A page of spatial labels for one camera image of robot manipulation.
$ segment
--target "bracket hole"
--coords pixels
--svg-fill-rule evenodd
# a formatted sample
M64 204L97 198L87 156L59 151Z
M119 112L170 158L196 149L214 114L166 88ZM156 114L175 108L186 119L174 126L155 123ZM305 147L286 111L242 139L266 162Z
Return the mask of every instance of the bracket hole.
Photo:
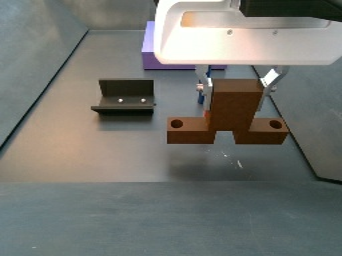
M183 126L183 121L180 121L179 119L175 119L171 121L172 128L180 128L182 126Z
M282 129L283 125L279 121L277 120L271 120L270 121L270 126L274 128L274 129Z

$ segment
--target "gray floor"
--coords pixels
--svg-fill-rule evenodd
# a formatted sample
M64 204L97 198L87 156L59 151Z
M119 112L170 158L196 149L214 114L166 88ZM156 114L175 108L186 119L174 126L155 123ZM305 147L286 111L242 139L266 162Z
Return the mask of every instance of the gray floor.
M160 182L310 181L310 167L289 136L281 146L167 145L168 116L200 116L194 71L144 71L143 31L91 31L0 152L0 181ZM255 78L248 66L214 77ZM155 80L152 117L100 117L99 78ZM259 116L278 113L266 100Z
M339 185L1 184L11 256L339 256Z

